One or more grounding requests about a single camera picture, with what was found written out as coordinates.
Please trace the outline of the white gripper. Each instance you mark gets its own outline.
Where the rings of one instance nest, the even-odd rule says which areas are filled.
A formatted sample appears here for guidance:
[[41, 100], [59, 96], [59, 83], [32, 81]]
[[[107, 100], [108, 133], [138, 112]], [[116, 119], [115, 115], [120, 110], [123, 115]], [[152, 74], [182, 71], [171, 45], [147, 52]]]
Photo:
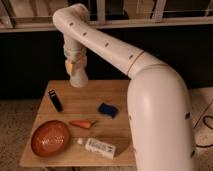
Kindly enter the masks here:
[[67, 35], [63, 35], [63, 38], [64, 55], [68, 59], [65, 61], [66, 71], [69, 75], [73, 75], [74, 65], [72, 63], [87, 63], [86, 47]]

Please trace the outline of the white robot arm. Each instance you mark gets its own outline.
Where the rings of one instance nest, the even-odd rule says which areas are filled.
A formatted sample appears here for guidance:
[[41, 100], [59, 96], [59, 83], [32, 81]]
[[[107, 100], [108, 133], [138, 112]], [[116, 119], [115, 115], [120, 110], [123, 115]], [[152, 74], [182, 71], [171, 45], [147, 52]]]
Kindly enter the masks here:
[[187, 87], [169, 65], [146, 51], [88, 25], [82, 4], [57, 10], [70, 83], [84, 87], [86, 51], [92, 50], [130, 78], [127, 107], [137, 171], [196, 171]]

